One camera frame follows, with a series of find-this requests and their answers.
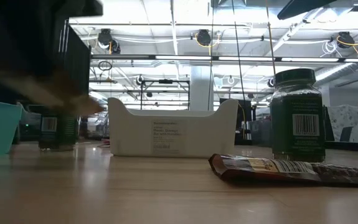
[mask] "metal frame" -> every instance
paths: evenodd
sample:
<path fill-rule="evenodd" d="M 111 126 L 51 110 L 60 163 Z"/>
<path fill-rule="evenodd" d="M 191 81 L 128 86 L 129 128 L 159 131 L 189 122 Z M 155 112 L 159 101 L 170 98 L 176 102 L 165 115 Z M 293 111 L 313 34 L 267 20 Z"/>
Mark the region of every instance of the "metal frame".
<path fill-rule="evenodd" d="M 177 83 L 180 85 L 180 87 L 184 90 L 184 93 L 188 93 L 188 110 L 190 110 L 190 81 L 178 81 L 178 80 L 158 80 L 158 81 L 155 81 L 155 80 L 142 80 L 141 81 L 141 88 L 140 88 L 140 109 L 142 110 L 143 109 L 143 93 L 154 83 L 158 82 L 160 84 L 167 84 L 166 81 L 169 81 L 169 82 L 172 82 L 172 83 Z M 146 83 L 150 83 L 146 89 L 144 90 L 144 86 Z M 188 90 L 186 90 L 182 85 L 181 83 L 186 83 L 188 84 Z"/>

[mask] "ceiling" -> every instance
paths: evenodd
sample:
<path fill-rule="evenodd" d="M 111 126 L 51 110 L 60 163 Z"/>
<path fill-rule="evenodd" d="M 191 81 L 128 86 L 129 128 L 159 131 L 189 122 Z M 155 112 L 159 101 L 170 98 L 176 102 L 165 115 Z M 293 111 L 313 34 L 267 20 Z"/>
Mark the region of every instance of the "ceiling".
<path fill-rule="evenodd" d="M 213 56 L 237 56 L 237 38 L 240 56 L 270 56 L 271 48 L 268 31 L 268 19 L 264 1 L 247 0 L 242 6 L 235 2 L 235 15 L 232 7 L 218 7 L 213 10 L 208 7 L 210 0 L 104 0 L 104 16 L 72 18 L 71 26 L 83 41 L 93 47 L 93 54 L 109 54 L 97 45 L 97 34 L 101 28 L 111 29 L 112 36 L 119 42 L 121 55 L 202 55 L 209 56 L 209 48 L 201 47 L 194 36 L 199 29 L 208 29 L 214 39 L 211 48 Z M 280 21 L 277 13 L 289 0 L 269 0 L 269 14 L 271 24 L 271 38 L 273 46 L 287 34 L 288 40 L 274 51 L 275 57 L 357 57 L 355 50 L 337 48 L 333 53 L 334 44 L 326 46 L 331 37 L 336 38 L 341 31 L 350 32 L 358 43 L 358 12 L 352 11 L 355 1 L 339 0 L 321 9 L 313 15 L 306 13 Z M 172 15 L 175 26 L 172 26 Z M 97 66 L 90 72 L 90 88 L 92 90 L 135 90 L 136 77 L 148 80 L 168 78 L 172 80 L 188 80 L 191 75 L 191 63 L 162 63 L 157 67 L 130 66 L 130 60 L 119 61 L 128 66 L 114 66 L 110 71 L 101 71 Z M 304 65 L 292 63 L 278 64 L 276 72 L 293 68 L 312 68 L 319 70 L 325 65 L 315 63 Z M 273 66 L 242 65 L 243 87 L 245 91 L 272 91 L 266 82 L 274 75 Z M 240 90 L 240 69 L 238 64 L 224 65 L 213 63 L 212 74 L 215 78 L 215 91 Z M 111 78 L 113 83 L 97 83 L 96 80 Z M 347 76 L 343 81 L 357 79 L 358 76 Z M 177 85 L 166 86 L 169 91 L 180 90 Z M 126 93 L 105 93 L 105 97 L 119 96 L 123 100 L 136 101 L 135 96 Z M 230 95 L 232 98 L 242 98 L 242 95 Z M 254 101 L 262 100 L 260 95 Z M 228 97 L 228 94 L 216 94 L 219 97 Z M 186 93 L 165 93 L 163 96 L 153 96 L 158 100 L 187 99 Z"/>

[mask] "plastic bin label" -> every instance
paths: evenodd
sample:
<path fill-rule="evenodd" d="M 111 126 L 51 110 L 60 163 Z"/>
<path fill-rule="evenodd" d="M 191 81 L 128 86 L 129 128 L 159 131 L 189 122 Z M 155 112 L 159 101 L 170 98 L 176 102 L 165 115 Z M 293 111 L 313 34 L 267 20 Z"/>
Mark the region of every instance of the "plastic bin label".
<path fill-rule="evenodd" d="M 186 123 L 178 120 L 152 121 L 151 149 L 153 154 L 180 154 L 185 147 Z"/>

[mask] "glass jar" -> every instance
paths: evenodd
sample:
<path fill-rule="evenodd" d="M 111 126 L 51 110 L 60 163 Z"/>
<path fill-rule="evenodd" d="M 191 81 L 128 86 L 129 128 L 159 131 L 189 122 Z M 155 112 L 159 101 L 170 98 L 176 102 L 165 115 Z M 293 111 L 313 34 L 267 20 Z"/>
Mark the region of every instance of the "glass jar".
<path fill-rule="evenodd" d="M 313 84 L 314 70 L 299 68 L 275 75 L 271 128 L 275 159 L 325 160 L 323 99 Z"/>

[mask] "white ceiling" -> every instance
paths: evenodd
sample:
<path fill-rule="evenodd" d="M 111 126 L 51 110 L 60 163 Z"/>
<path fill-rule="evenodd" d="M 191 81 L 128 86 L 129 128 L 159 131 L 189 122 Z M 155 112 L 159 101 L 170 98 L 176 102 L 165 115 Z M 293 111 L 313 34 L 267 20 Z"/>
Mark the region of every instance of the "white ceiling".
<path fill-rule="evenodd" d="M 278 2 L 285 5 L 288 1 L 285 0 L 270 0 L 269 3 L 272 6 L 276 6 Z M 78 35 L 82 38 L 96 37 L 101 28 L 110 28 L 111 34 L 116 38 L 130 38 L 130 39 L 148 39 L 148 40 L 171 40 L 172 37 L 172 22 L 171 15 L 171 3 L 170 0 L 103 0 L 104 15 L 101 17 L 86 17 L 86 18 L 73 18 L 70 20 L 71 25 L 77 31 Z M 208 2 L 209 0 L 173 0 L 174 2 L 174 17 L 176 21 L 176 36 L 177 41 L 177 54 L 178 55 L 209 55 L 208 48 L 198 46 L 197 42 L 190 38 L 193 37 L 199 29 L 208 29 L 212 31 L 211 26 L 180 26 L 180 24 L 212 24 L 213 18 L 213 36 L 216 40 L 217 33 L 224 33 L 220 39 L 221 43 L 217 44 L 212 49 L 213 55 L 224 56 L 237 56 L 237 45 L 233 42 L 236 38 L 234 26 L 219 26 L 222 24 L 233 24 L 234 18 L 237 22 L 238 39 L 247 40 L 260 38 L 262 35 L 266 39 L 269 38 L 269 32 L 267 29 L 267 17 L 266 9 L 259 7 L 254 10 L 244 10 L 243 8 L 236 7 L 235 17 L 232 14 L 232 10 L 219 9 L 212 17 L 208 15 Z M 248 1 L 249 4 L 253 4 L 257 1 Z M 304 14 L 287 19 L 285 21 L 279 21 L 276 18 L 277 8 L 270 8 L 270 22 L 272 39 L 278 40 L 281 38 L 292 25 L 301 22 Z M 114 24 L 167 24 L 166 26 L 117 26 Z M 304 25 L 294 36 L 290 38 L 290 41 L 308 41 L 315 42 L 320 40 L 328 40 L 331 36 L 336 37 L 340 31 L 349 31 L 351 36 L 355 37 L 358 41 L 358 12 L 349 12 L 342 15 L 335 16 L 331 11 L 320 15 L 317 19 L 311 21 L 311 23 Z M 121 46 L 121 54 L 156 54 L 156 55 L 174 55 L 174 42 L 165 43 L 137 43 L 118 41 Z M 96 40 L 89 40 L 88 43 L 93 47 L 96 44 Z M 324 54 L 322 50 L 323 43 L 316 44 L 284 44 L 277 51 L 275 56 L 277 57 L 320 57 Z M 270 51 L 270 43 L 268 41 L 257 41 L 248 43 L 239 43 L 241 56 L 264 56 Z M 339 53 L 346 57 L 348 55 L 354 55 L 353 48 L 338 49 Z M 94 54 L 108 54 L 105 50 L 102 50 L 97 46 L 93 50 Z M 303 67 L 298 65 L 296 67 L 277 66 L 276 72 L 283 70 Z M 313 69 L 319 69 L 318 65 L 311 67 Z M 177 76 L 181 80 L 189 78 L 191 75 L 190 65 L 160 65 L 156 68 L 120 68 L 134 83 L 135 77 L 139 74 L 143 74 L 144 77 L 152 78 L 170 78 L 176 79 Z M 95 68 L 96 74 L 101 74 L 101 71 Z M 237 85 L 237 79 L 234 84 L 229 84 L 227 79 L 232 76 L 234 78 L 239 77 L 238 65 L 214 65 L 212 69 L 214 76 L 217 78 L 223 78 L 223 88 L 231 89 Z M 262 90 L 266 88 L 266 81 L 261 82 L 262 78 L 268 78 L 273 75 L 272 66 L 258 66 L 251 67 L 249 65 L 242 66 L 244 87 L 253 90 Z M 105 79 L 109 75 L 112 78 L 117 79 L 118 84 L 114 88 L 124 89 L 124 86 L 129 87 L 127 80 L 122 78 L 122 75 L 115 69 L 109 72 L 103 73 Z M 112 84 L 97 84 L 91 83 L 93 89 L 112 89 Z"/>

